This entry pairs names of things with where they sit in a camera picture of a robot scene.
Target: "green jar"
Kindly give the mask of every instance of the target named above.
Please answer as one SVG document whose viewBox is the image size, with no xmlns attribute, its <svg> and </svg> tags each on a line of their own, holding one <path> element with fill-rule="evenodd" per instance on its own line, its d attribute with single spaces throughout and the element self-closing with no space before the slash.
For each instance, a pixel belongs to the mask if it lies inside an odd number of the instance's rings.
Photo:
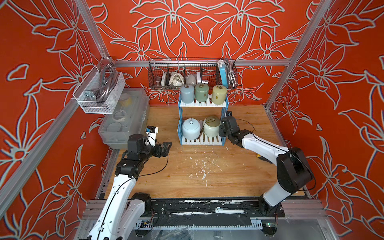
<svg viewBox="0 0 384 240">
<path fill-rule="evenodd" d="M 209 87 L 205 83 L 198 83 L 195 86 L 195 99 L 198 102 L 205 102 L 208 99 Z"/>
</svg>

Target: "blue shelf frame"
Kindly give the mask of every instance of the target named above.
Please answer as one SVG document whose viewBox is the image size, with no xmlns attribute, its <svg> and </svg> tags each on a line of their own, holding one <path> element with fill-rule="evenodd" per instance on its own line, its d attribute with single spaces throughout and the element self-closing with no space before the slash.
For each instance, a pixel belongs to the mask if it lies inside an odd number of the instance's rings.
<svg viewBox="0 0 384 240">
<path fill-rule="evenodd" d="M 182 126 L 183 126 L 184 121 L 183 121 L 183 108 L 180 106 L 180 103 L 181 103 L 181 97 L 179 96 L 179 103 L 178 103 L 178 106 L 179 106 L 179 124 L 177 125 L 177 134 L 179 136 L 180 145 L 183 145 L 183 143 L 182 143 L 182 136 L 183 136 Z M 226 106 L 222 107 L 222 110 L 221 110 L 221 117 L 220 117 L 221 121 L 222 121 L 223 117 L 225 117 L 225 113 L 228 110 L 228 97 L 225 98 L 225 103 L 226 103 Z M 203 108 L 203 107 L 186 107 L 186 108 Z M 225 144 L 226 139 L 227 139 L 226 137 L 221 137 L 221 141 L 223 143 L 223 146 Z"/>
</svg>

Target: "red floral wallpaper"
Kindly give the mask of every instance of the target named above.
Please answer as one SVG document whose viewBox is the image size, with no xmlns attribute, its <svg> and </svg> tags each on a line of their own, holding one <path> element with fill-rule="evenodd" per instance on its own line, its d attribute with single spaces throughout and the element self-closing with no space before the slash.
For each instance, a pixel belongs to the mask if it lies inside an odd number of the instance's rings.
<svg viewBox="0 0 384 240">
<path fill-rule="evenodd" d="M 343 239 L 384 238 L 383 14 L 382 1 L 334 0 L 271 108 Z"/>
<path fill-rule="evenodd" d="M 97 117 L 76 110 L 0 221 L 0 239 L 73 239 L 109 156 Z"/>
<path fill-rule="evenodd" d="M 101 57 L 72 0 L 0 1 L 0 22 L 1 187 Z M 108 160 L 103 117 L 77 109 L 1 219 L 0 239 L 74 236 Z"/>
<path fill-rule="evenodd" d="M 110 55 L 150 58 L 289 59 L 318 0 L 87 0 Z M 232 104 L 264 104 L 282 66 L 238 68 Z M 151 105 L 175 104 L 179 91 L 148 88 L 146 68 L 124 68 L 127 84 L 144 87 Z"/>
<path fill-rule="evenodd" d="M 2 1 L 0 21 L 1 187 L 101 57 L 72 0 Z"/>
</svg>

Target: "round canister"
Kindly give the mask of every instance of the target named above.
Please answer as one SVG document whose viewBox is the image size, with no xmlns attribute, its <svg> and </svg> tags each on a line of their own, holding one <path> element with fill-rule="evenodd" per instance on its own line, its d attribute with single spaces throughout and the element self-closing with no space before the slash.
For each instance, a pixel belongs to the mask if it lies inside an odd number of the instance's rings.
<svg viewBox="0 0 384 240">
<path fill-rule="evenodd" d="M 198 83 L 195 86 L 195 99 L 198 102 L 205 102 L 208 99 L 209 87 L 205 83 Z"/>
<path fill-rule="evenodd" d="M 195 88 L 192 85 L 183 85 L 180 88 L 181 100 L 184 103 L 191 103 L 195 100 Z"/>
<path fill-rule="evenodd" d="M 223 85 L 216 85 L 212 90 L 212 103 L 223 104 L 227 96 L 227 89 Z"/>
<path fill-rule="evenodd" d="M 216 137 L 220 126 L 220 118 L 216 116 L 207 117 L 204 119 L 203 126 L 204 134 L 207 137 Z"/>
<path fill-rule="evenodd" d="M 200 136 L 200 123 L 194 118 L 188 118 L 183 123 L 183 136 L 188 140 L 194 140 Z"/>
</svg>

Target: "clear plastic case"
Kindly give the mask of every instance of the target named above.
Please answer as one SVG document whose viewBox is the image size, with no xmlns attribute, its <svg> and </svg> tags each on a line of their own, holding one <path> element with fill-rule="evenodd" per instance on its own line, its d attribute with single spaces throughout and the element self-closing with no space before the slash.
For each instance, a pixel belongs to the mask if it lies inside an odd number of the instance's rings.
<svg viewBox="0 0 384 240">
<path fill-rule="evenodd" d="M 126 149 L 130 135 L 145 133 L 149 97 L 143 88 L 124 88 L 114 112 L 99 127 L 103 143 L 113 149 Z"/>
</svg>

